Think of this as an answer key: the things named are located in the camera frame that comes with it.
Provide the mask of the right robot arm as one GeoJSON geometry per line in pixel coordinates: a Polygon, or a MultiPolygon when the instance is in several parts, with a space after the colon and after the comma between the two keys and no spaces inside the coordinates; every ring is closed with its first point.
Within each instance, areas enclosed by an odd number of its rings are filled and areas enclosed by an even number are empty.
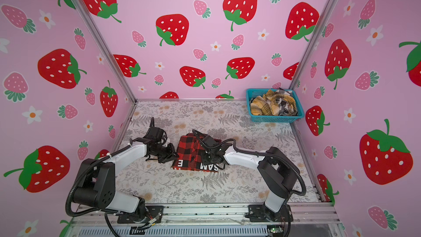
{"type": "Polygon", "coordinates": [[[292,195],[305,196],[307,188],[299,168],[278,148],[250,151],[239,148],[236,140],[217,142],[213,137],[193,130],[199,144],[205,149],[202,163],[216,166],[237,165],[257,170],[269,189],[263,205],[250,205],[245,217],[251,222],[293,222],[287,204],[292,195]]]}

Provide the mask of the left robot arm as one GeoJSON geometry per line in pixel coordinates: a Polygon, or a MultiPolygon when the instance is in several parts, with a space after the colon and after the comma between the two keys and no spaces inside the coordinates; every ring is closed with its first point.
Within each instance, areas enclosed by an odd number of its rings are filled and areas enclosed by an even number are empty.
{"type": "Polygon", "coordinates": [[[166,132],[158,127],[149,127],[145,136],[131,139],[127,146],[108,153],[97,160],[84,160],[75,182],[66,199],[65,211],[70,217],[102,211],[127,215],[135,222],[149,216],[142,197],[128,195],[116,189],[116,176],[134,161],[156,156],[158,163],[167,163],[178,158],[175,147],[167,142],[166,132]]]}

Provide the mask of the red black plaid shirt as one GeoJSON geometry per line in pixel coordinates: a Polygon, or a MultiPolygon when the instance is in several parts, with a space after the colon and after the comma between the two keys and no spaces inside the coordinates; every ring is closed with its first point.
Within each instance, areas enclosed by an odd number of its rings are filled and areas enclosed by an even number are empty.
{"type": "Polygon", "coordinates": [[[177,147],[179,158],[173,161],[171,169],[185,171],[218,172],[215,164],[205,165],[202,156],[206,153],[193,133],[181,136],[177,147]]]}

